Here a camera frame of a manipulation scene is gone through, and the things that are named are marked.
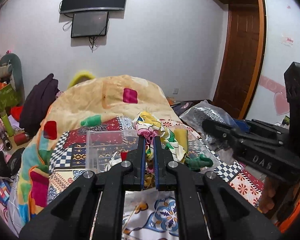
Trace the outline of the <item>person's hand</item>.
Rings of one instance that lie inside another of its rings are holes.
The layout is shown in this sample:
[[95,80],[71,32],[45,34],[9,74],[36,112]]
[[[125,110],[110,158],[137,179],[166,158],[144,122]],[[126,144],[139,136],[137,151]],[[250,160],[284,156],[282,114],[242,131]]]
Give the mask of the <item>person's hand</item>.
[[275,206],[273,198],[276,196],[279,182],[275,178],[266,177],[258,207],[262,213],[267,213]]

